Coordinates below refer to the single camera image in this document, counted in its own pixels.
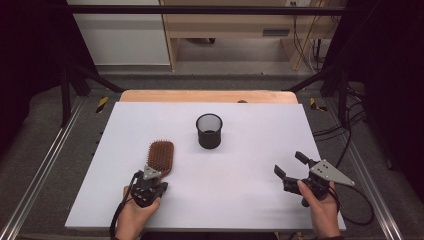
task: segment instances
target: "white table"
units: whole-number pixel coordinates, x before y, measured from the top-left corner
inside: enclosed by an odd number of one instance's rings
[[[195,121],[215,113],[223,122],[214,150],[197,142]],[[65,224],[106,229],[122,188],[146,164],[151,142],[175,145],[161,207],[145,226],[153,231],[285,231],[311,229],[301,196],[283,191],[273,173],[305,178],[296,151],[319,160],[300,104],[118,102]],[[345,224],[339,216],[339,226]]]

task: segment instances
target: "metal frame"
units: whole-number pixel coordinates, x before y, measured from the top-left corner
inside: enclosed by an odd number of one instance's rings
[[[360,9],[345,7],[260,7],[260,6],[149,6],[149,5],[52,5],[50,11],[76,14],[226,14],[343,16]]]
[[[56,139],[44,157],[43,162],[41,163],[37,173],[29,184],[24,196],[6,223],[5,227],[2,229],[0,234],[1,240],[13,240],[18,236],[19,230],[24,224],[24,221],[28,216],[32,205],[34,204],[38,193],[41,191],[41,188],[43,187],[43,184],[46,181],[51,168],[53,167],[60,151],[62,150],[62,147],[65,144],[65,141],[78,118],[84,102],[85,97],[77,97],[77,100],[72,109],[72,116],[70,116],[68,124],[59,130]]]

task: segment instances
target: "wire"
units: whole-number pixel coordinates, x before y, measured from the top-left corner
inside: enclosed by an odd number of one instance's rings
[[[348,110],[347,110],[347,119],[349,119],[350,109],[348,109]],[[339,160],[337,161],[337,163],[336,163],[336,165],[335,165],[335,167],[336,167],[336,168],[339,168],[340,163],[342,163],[343,157],[344,157],[344,155],[346,154],[346,151],[347,151],[347,149],[348,149],[348,147],[349,147],[350,140],[352,139],[352,128],[351,128],[351,126],[350,126],[350,122],[349,122],[349,121],[347,121],[347,122],[346,122],[346,124],[347,124],[347,130],[348,130],[348,132],[349,132],[349,137],[347,138],[346,146],[344,147],[344,149],[343,149],[343,151],[342,151],[342,154],[340,155]]]
[[[124,209],[125,204],[132,199],[131,198],[127,200],[132,190],[134,180],[140,177],[140,175],[141,175],[141,171],[138,171],[134,174],[134,176],[132,177],[130,181],[130,184],[128,185],[128,189],[127,189],[127,192],[125,193],[125,196],[122,198],[121,203],[119,203],[118,207],[116,208],[115,214],[113,215],[112,222],[110,223],[110,227],[109,227],[109,235],[111,240],[115,239],[115,227],[116,227],[116,222],[118,221],[119,214],[122,212],[122,209]]]
[[[360,118],[360,119],[358,119],[358,120],[355,120],[351,126],[354,126],[355,124],[357,124],[358,122],[360,122],[360,121],[361,121],[361,120],[363,120],[363,119],[365,119],[365,117],[362,117],[362,118]],[[346,130],[345,130],[345,131],[343,131],[343,132],[341,132],[341,133],[338,133],[338,134],[336,134],[336,135],[333,135],[333,136],[331,136],[331,137],[328,137],[328,138],[315,140],[315,142],[322,142],[322,141],[326,141],[326,140],[329,140],[329,139],[335,138],[335,137],[337,137],[337,136],[340,136],[340,135],[344,134],[345,132],[346,132]]]
[[[357,95],[350,93],[349,90],[347,92],[347,96],[349,98],[353,99],[354,101],[357,101],[357,102],[362,101],[362,99],[360,99]]]
[[[322,39],[327,39],[328,34],[330,34],[331,31],[337,26],[337,23],[334,23],[334,25],[328,30],[328,32],[324,35]]]
[[[350,223],[352,223],[352,224],[359,225],[359,226],[367,226],[367,225],[371,224],[372,221],[374,221],[375,212],[374,212],[374,207],[372,206],[372,204],[371,204],[370,200],[368,199],[368,197],[365,196],[365,194],[363,194],[361,191],[359,191],[358,189],[356,189],[354,187],[351,187],[351,186],[346,186],[346,187],[348,187],[348,188],[354,190],[355,192],[359,193],[359,195],[361,195],[365,199],[365,201],[367,202],[368,206],[370,207],[371,217],[366,222],[358,222],[358,221],[352,220],[351,218],[348,218],[348,217],[346,217],[345,215],[342,214],[343,219],[346,220],[346,221],[348,221],[348,222],[350,222]]]
[[[309,32],[306,35],[306,39],[309,39],[309,35],[311,34],[312,30],[315,28],[315,25],[320,18],[321,18],[321,16],[318,16],[318,17],[314,16],[314,19],[312,20],[311,27],[309,28]],[[302,58],[303,63],[306,65],[306,67],[311,69],[314,73],[316,73],[310,60],[309,60],[309,63],[308,63],[306,56],[304,54],[305,53],[304,48],[302,47],[302,44],[300,43],[299,36],[297,35],[297,15],[293,15],[293,43],[294,43],[294,46],[296,48],[296,51],[299,53],[300,57]]]
[[[337,192],[334,188],[332,188],[331,186],[328,186],[329,190],[328,190],[328,194],[330,194],[330,196],[332,196],[334,198],[334,200],[336,201],[336,205],[337,205],[337,212],[340,211],[340,206],[341,203],[339,201],[339,195],[337,195]]]
[[[351,117],[351,118],[349,119],[349,121],[354,121],[354,120],[355,120],[355,118],[356,118],[358,115],[360,115],[361,113],[364,113],[364,112],[365,112],[365,111],[360,111],[360,112],[358,112],[358,113],[357,113],[357,114],[355,114],[353,117]],[[327,135],[327,134],[330,134],[330,133],[332,133],[332,132],[335,132],[335,131],[337,131],[338,129],[341,129],[341,128],[343,128],[343,126],[342,126],[341,124],[337,124],[336,126],[331,127],[331,128],[329,128],[329,129],[321,130],[321,131],[316,131],[316,132],[314,132],[314,133],[313,133],[313,136],[314,136],[314,137],[318,137],[318,136]]]
[[[320,63],[324,63],[323,61],[320,61],[320,56],[319,56],[319,50],[322,47],[321,44],[321,39],[318,40],[318,46],[317,46],[317,52],[315,53],[315,39],[312,41],[312,54],[314,56],[315,62],[317,63],[317,71],[321,71],[321,68],[319,67]]]
[[[316,74],[315,69],[312,67],[312,62],[311,62],[311,52],[312,51],[309,51],[309,66],[311,66],[312,72],[314,72],[314,74]]]
[[[302,44],[300,43],[299,37],[297,36],[297,15],[293,16],[293,43],[294,43],[294,47],[296,48],[296,51],[300,54],[300,57],[303,60],[303,63],[306,65],[307,68],[312,69],[312,66],[309,65],[308,61],[306,60],[305,54],[304,54],[304,50],[302,48]]]
[[[340,17],[339,16],[331,16],[331,21],[333,21],[334,23],[339,23]]]
[[[365,99],[365,95],[358,93],[357,91],[355,91],[348,83],[347,85],[347,93],[352,97],[356,97],[358,99],[355,99],[357,102],[362,101]]]
[[[294,238],[294,236],[296,235],[296,233],[297,233],[297,232],[293,232],[293,233],[289,236],[289,238],[287,238],[287,240],[292,240],[292,239]]]

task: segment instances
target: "hairbrush bristles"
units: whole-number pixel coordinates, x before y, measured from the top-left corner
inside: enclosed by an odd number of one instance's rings
[[[150,144],[147,166],[161,172],[161,177],[172,169],[174,144],[170,141],[158,140]]]

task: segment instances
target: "hand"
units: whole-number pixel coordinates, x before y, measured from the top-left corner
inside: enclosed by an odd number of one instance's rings
[[[309,203],[311,219],[314,232],[318,239],[340,236],[339,224],[337,222],[337,203],[330,195],[319,201],[311,189],[302,181],[297,181],[300,193]]]
[[[124,187],[124,196],[128,186]],[[159,208],[160,198],[156,198],[152,205],[141,208],[133,199],[128,201],[118,217],[118,226],[115,237],[119,240],[134,240],[140,236],[144,225],[153,213]]]

